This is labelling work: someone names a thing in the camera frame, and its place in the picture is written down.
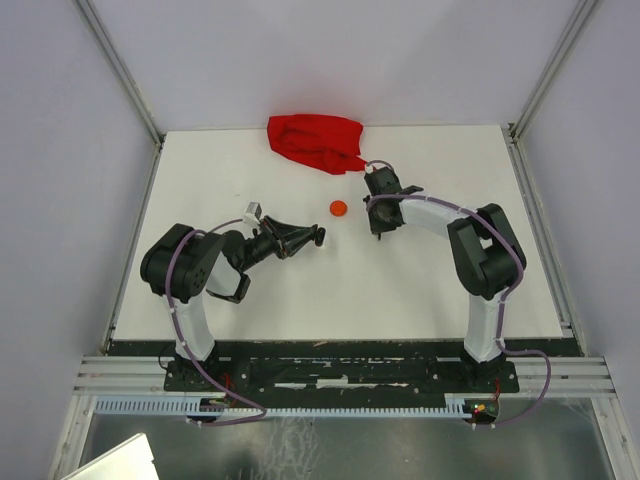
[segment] red cloth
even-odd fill
[[[362,125],[330,115],[298,114],[269,118],[271,149],[309,167],[340,175],[364,170],[360,155]]]

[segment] orange circle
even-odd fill
[[[331,205],[329,205],[329,211],[336,217],[342,217],[347,213],[347,204],[342,200],[335,200],[331,202]]]

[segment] purple cable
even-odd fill
[[[391,166],[391,164],[389,162],[385,162],[384,160],[371,160],[370,162],[366,163],[367,165],[384,165],[385,167],[389,167],[391,169],[391,171],[393,172],[393,167]]]
[[[226,225],[231,225],[233,223],[238,223],[241,222],[242,219],[236,219],[236,220],[231,220],[230,222],[226,222],[223,223],[222,225],[218,225],[216,228],[214,228],[213,230],[211,230],[211,232],[215,232],[216,230],[218,230],[219,228],[222,228]],[[191,232],[189,232],[178,244],[178,247],[176,248],[176,251],[173,252],[173,256],[171,257],[171,261],[169,262],[169,268],[167,269],[167,278],[165,279],[164,282],[164,291],[165,291],[165,295],[167,296],[167,301],[169,302],[169,309],[171,312],[171,321],[173,322],[173,327],[176,331],[176,336],[178,337],[178,341],[182,344],[182,347],[184,348],[184,351],[187,353],[187,355],[189,356],[189,359],[191,360],[191,362],[193,363],[194,367],[196,367],[196,370],[198,370],[198,372],[200,372],[200,375],[202,375],[202,377],[209,382],[211,385],[213,385],[214,387],[216,387],[218,390],[223,391],[224,393],[226,393],[227,395],[229,395],[232,398],[235,398],[236,400],[239,400],[240,402],[244,403],[245,405],[249,405],[250,407],[253,408],[257,408],[258,410],[260,410],[261,413],[259,413],[258,415],[252,415],[250,417],[243,417],[243,418],[236,418],[233,420],[225,420],[225,421],[221,421],[221,422],[213,422],[213,423],[205,423],[205,424],[199,424],[197,422],[191,421],[191,423],[196,424],[196,425],[206,425],[206,426],[211,426],[211,427],[224,427],[226,425],[238,425],[241,423],[249,423],[249,422],[255,422],[256,420],[260,420],[261,418],[263,418],[266,414],[267,414],[267,409],[264,408],[262,405],[259,405],[251,400],[249,400],[248,398],[243,397],[242,395],[239,395],[235,392],[232,392],[231,390],[229,390],[228,388],[223,387],[220,383],[216,382],[207,372],[204,368],[202,368],[202,365],[200,365],[200,362],[198,362],[198,359],[196,358],[195,354],[193,353],[193,351],[191,351],[191,349],[189,348],[189,345],[187,345],[187,342],[184,339],[184,335],[182,333],[182,329],[180,328],[180,322],[178,321],[178,314],[176,312],[176,305],[175,302],[173,301],[173,297],[171,296],[171,277],[173,276],[173,269],[176,266],[176,261],[178,260],[178,256],[180,255],[180,252],[182,251],[182,249],[184,248],[184,246],[187,244],[187,242],[194,236],[198,235],[198,234],[206,234],[206,232],[204,232],[203,230],[193,230]]]
[[[504,247],[507,253],[511,256],[513,261],[516,263],[516,268],[518,269],[518,276],[516,278],[516,281],[513,283],[513,285],[511,285],[507,290],[505,290],[500,297],[500,305],[498,307],[498,327],[496,329],[496,344],[498,345],[498,348],[500,349],[500,351],[505,355],[511,355],[514,357],[536,355],[536,356],[542,357],[545,363],[547,364],[547,375],[545,378],[544,386],[542,387],[542,391],[540,392],[540,395],[538,396],[536,401],[533,403],[533,405],[531,405],[531,407],[529,407],[524,412],[521,412],[518,415],[515,415],[514,417],[511,417],[507,420],[497,422],[490,426],[489,425],[487,426],[496,427],[496,426],[508,425],[526,415],[531,414],[533,411],[537,410],[542,404],[542,400],[547,394],[547,391],[549,390],[549,385],[551,384],[551,360],[549,360],[549,357],[547,356],[547,354],[544,353],[542,350],[535,350],[535,349],[517,350],[517,351],[509,350],[504,346],[504,343],[503,343],[504,340],[502,339],[502,330],[504,329],[505,301],[507,300],[507,297],[515,290],[515,288],[518,285],[520,285],[520,283],[522,282],[522,279],[524,278],[524,268],[522,267],[522,262],[520,261],[520,258],[518,257],[516,252],[513,250],[513,248],[511,248],[511,245],[509,245],[509,242],[507,242],[507,240],[502,235],[500,235],[500,233],[495,228],[493,228],[493,226],[489,222],[487,222],[484,218],[482,218],[476,212],[471,211],[467,208],[462,208],[459,205],[456,205],[455,203],[447,202],[446,200],[441,200],[435,197],[428,197],[426,195],[393,195],[393,194],[376,195],[375,197],[371,197],[367,202],[367,211],[371,209],[371,207],[375,202],[377,202],[378,200],[383,200],[385,198],[424,200],[426,202],[432,202],[437,205],[443,206],[445,208],[454,210],[456,212],[461,212],[461,213],[464,213],[465,215],[469,215],[474,220],[477,220],[484,228],[486,228],[489,231],[489,233],[491,233],[493,238],[495,238],[500,243],[500,245]]]

